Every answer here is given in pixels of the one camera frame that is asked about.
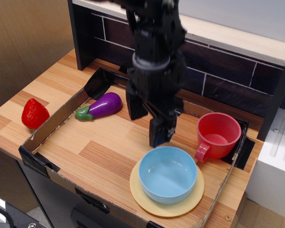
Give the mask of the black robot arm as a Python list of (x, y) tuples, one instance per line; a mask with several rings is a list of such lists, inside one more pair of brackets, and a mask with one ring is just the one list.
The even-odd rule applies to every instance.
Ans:
[(176, 0), (115, 0), (126, 10), (134, 35), (133, 67), (126, 85), (129, 116), (136, 120), (151, 114), (151, 147), (169, 142), (175, 133), (175, 95), (187, 79), (180, 47), (186, 30), (181, 25)]

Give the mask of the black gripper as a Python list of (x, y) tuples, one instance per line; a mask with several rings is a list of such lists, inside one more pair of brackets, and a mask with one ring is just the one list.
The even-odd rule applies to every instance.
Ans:
[(164, 70), (129, 69), (126, 101), (131, 120), (151, 113), (149, 140), (151, 147), (170, 142), (176, 130), (177, 113), (174, 97), (187, 79), (184, 64), (170, 64)]

